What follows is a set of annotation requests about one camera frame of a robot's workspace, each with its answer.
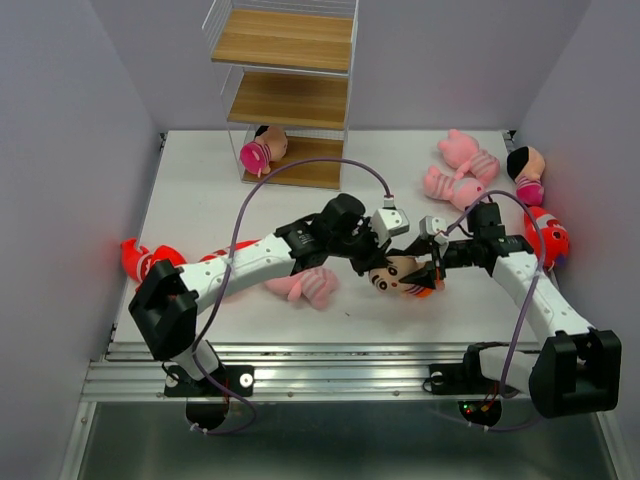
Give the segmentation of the boy doll pink shorts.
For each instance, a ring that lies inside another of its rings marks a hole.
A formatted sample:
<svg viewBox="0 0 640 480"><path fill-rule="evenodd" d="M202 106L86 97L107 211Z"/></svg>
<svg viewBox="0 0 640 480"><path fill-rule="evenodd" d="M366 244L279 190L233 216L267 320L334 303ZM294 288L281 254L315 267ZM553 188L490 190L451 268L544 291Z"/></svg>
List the boy doll pink shorts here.
<svg viewBox="0 0 640 480"><path fill-rule="evenodd" d="M279 126L261 126L254 139L245 144L239 154L244 169L260 178L271 171L271 164L287 153L288 138Z"/></svg>

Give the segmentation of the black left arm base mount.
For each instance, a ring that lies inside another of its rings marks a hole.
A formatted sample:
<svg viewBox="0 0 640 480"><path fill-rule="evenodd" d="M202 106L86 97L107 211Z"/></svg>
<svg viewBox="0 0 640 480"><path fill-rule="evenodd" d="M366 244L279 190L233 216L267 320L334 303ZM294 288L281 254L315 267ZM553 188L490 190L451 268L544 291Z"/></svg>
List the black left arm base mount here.
<svg viewBox="0 0 640 480"><path fill-rule="evenodd" d="M252 365L224 365L199 380L178 364L161 363L165 374L163 396L184 399L185 419L192 432L204 436L240 433L257 420L257 408L249 400L255 385Z"/></svg>

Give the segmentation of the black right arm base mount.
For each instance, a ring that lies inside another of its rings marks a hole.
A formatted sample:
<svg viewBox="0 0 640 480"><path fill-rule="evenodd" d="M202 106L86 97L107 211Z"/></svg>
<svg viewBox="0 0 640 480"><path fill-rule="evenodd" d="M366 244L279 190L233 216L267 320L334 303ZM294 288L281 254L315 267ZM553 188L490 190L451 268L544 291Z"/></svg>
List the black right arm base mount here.
<svg viewBox="0 0 640 480"><path fill-rule="evenodd" d="M472 426L494 430L502 416L499 381L482 375L480 354L506 346L500 342L476 343L467 348L459 363L430 364L422 390L433 395L462 395L458 402L462 419Z"/></svg>

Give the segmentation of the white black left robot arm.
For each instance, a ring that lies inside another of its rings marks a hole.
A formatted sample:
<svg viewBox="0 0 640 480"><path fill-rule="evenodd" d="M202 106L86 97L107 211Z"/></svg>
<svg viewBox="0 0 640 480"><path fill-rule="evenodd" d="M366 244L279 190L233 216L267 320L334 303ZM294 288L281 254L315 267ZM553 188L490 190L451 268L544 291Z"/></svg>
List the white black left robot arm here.
<svg viewBox="0 0 640 480"><path fill-rule="evenodd" d="M403 210L386 198L366 215L357 198L340 194L312 213L225 256L173 265L158 260L139 285L128 310L156 361L173 362L199 393L215 392L223 371L215 351L197 332L204 310L217 312L228 295L268 280L319 267L330 257L347 259L358 275L381 260L391 240L408 232Z"/></svg>

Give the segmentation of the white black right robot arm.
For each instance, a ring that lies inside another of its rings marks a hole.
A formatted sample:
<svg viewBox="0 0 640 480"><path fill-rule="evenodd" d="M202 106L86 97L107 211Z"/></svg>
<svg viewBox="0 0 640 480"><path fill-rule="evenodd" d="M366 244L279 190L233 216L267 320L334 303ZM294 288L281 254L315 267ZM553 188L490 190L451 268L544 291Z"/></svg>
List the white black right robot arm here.
<svg viewBox="0 0 640 480"><path fill-rule="evenodd" d="M496 385L499 394L530 397L544 418L610 411L618 404L622 344L598 330L562 296L521 235L507 234L497 203L466 210L469 238L453 241L451 226L426 216L413 243L431 259L414 279L479 267L519 309L512 339L469 346L461 362L432 364L424 384L435 395L471 395Z"/></svg>

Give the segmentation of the boy doll orange shorts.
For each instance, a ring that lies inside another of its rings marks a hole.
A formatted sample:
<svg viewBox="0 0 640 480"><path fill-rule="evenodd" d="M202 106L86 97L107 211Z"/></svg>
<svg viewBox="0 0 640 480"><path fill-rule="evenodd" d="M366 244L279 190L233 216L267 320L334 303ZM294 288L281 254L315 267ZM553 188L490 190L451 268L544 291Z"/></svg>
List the boy doll orange shorts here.
<svg viewBox="0 0 640 480"><path fill-rule="evenodd" d="M406 295L402 278L422 267L432 267L431 261L420 261L412 257L387 257L389 265L368 273L371 284L381 293L394 296L426 298L430 295Z"/></svg>

